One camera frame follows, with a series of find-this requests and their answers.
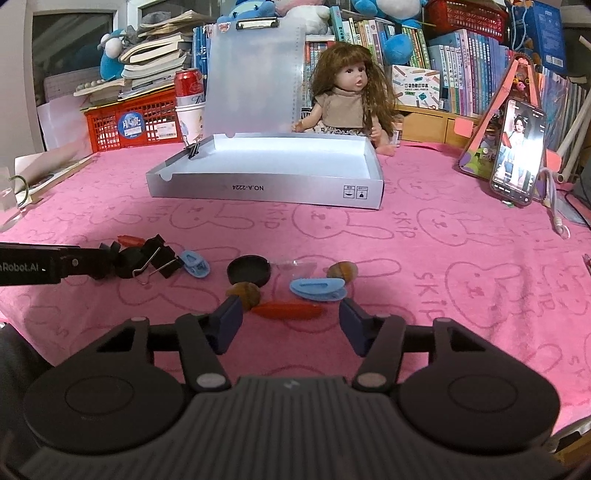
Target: paper cup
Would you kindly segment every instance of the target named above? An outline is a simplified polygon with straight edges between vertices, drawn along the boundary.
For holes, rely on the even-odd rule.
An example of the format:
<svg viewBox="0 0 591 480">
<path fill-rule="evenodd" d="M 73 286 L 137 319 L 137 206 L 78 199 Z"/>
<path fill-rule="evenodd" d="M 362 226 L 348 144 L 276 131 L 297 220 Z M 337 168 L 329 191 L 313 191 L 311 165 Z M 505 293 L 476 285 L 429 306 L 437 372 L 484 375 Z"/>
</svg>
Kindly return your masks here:
<svg viewBox="0 0 591 480">
<path fill-rule="evenodd" d="M 205 103 L 198 103 L 176 108 L 178 124 L 186 146 L 193 145 L 202 138 L 204 107 Z"/>
</svg>

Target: cardboard box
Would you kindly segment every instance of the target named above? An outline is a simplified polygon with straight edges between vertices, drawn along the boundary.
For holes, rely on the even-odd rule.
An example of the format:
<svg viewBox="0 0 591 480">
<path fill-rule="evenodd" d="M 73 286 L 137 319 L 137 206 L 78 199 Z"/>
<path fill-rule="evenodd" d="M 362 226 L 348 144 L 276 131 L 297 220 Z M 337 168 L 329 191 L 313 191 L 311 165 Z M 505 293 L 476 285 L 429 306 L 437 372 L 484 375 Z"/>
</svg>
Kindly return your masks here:
<svg viewBox="0 0 591 480">
<path fill-rule="evenodd" d="M 392 88 L 401 105 L 439 108 L 440 73 L 437 70 L 392 65 Z"/>
<path fill-rule="evenodd" d="M 236 134 L 206 138 L 146 174 L 152 197 L 261 200 L 378 210 L 382 169 L 366 137 Z"/>
</svg>

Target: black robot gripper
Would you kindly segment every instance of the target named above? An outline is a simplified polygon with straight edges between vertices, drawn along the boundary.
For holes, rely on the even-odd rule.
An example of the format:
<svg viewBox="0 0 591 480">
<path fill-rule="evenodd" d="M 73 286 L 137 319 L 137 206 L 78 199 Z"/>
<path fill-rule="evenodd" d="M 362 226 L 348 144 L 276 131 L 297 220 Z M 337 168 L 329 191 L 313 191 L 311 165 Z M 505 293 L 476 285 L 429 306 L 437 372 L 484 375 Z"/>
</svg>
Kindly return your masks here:
<svg viewBox="0 0 591 480">
<path fill-rule="evenodd" d="M 560 408 L 552 385 L 457 322 L 408 325 L 351 299 L 339 321 L 363 358 L 351 382 L 245 376 L 232 386 L 216 355 L 242 324 L 238 297 L 173 325 L 128 320 L 27 391 L 25 419 L 45 448 L 18 478 L 583 480 L 591 471 L 567 478 L 541 447 Z M 185 385 L 154 366 L 158 351 L 179 352 Z M 427 352 L 428 365 L 399 382 L 412 352 Z"/>
<path fill-rule="evenodd" d="M 127 320 L 36 380 L 24 398 L 25 420 L 45 445 L 66 452 L 141 445 L 170 428 L 187 397 L 230 388 L 216 355 L 228 350 L 241 324 L 236 296 L 173 325 Z M 154 366 L 154 352 L 166 351 L 179 352 L 185 388 Z"/>
<path fill-rule="evenodd" d="M 434 441 L 466 453 L 509 454 L 541 445 L 560 412 L 542 376 L 451 319 L 407 325 L 365 313 L 351 299 L 340 326 L 365 361 L 353 388 L 389 393 L 407 420 Z M 428 353 L 428 366 L 397 384 L 405 353 Z"/>
</svg>

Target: pink towel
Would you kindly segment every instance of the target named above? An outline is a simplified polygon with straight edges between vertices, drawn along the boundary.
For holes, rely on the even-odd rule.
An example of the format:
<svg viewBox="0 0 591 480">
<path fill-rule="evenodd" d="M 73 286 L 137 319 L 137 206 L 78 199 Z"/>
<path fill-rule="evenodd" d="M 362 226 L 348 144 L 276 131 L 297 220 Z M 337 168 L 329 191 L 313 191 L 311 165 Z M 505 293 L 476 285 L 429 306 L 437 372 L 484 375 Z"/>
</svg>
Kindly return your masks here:
<svg viewBox="0 0 591 480">
<path fill-rule="evenodd" d="M 454 170 L 457 151 L 423 147 L 405 145 L 395 157 L 381 158 L 380 211 L 153 199 L 145 172 L 179 145 L 102 154 L 0 239 L 96 247 L 117 235 L 159 233 L 179 253 L 201 253 L 212 266 L 210 277 L 179 271 L 168 280 L 153 275 L 147 286 L 70 277 L 57 286 L 2 288 L 0 310 L 58 364 L 127 318 L 166 323 L 215 309 L 229 287 L 226 266 L 239 255 L 298 260 L 315 276 L 350 260 L 359 278 L 349 296 L 368 312 L 400 314 L 421 325 L 439 316 L 456 319 L 556 386 L 563 406 L 557 427 L 590 414 L 591 276 L 582 255 L 591 254 L 591 232 L 569 225 L 572 239 L 561 239 L 541 205 L 509 208 L 486 183 Z M 287 280 L 276 269 L 264 299 L 289 299 Z M 157 361 L 180 376 L 178 356 L 162 354 Z M 326 315 L 308 322 L 247 314 L 222 363 L 233 379 L 350 377 L 360 359 L 339 329 L 337 306 L 329 305 Z M 403 376 L 425 363 L 426 355 L 410 356 Z"/>
</svg>

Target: black binder clip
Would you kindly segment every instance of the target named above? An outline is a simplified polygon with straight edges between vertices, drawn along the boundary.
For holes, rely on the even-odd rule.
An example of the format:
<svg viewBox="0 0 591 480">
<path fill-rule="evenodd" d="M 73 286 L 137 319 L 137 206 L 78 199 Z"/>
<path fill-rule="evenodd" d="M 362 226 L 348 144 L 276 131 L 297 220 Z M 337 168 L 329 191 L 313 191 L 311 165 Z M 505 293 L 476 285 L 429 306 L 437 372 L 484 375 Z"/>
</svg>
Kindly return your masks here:
<svg viewBox="0 0 591 480">
<path fill-rule="evenodd" d="M 199 153 L 199 140 L 197 140 L 193 145 L 189 147 L 189 160 L 191 160 L 195 155 Z"/>
<path fill-rule="evenodd" d="M 148 238 L 145 241 L 143 247 L 139 249 L 142 257 L 145 261 L 142 265 L 135 268 L 131 275 L 136 278 L 142 285 L 147 285 L 150 282 L 150 277 L 156 272 L 160 273 L 164 278 L 170 278 L 170 276 L 176 272 L 179 268 L 184 265 L 172 248 L 165 245 L 164 239 L 156 235 L 153 238 Z M 139 278 L 149 265 L 154 267 L 154 271 L 151 271 L 147 275 L 146 280 Z"/>
</svg>

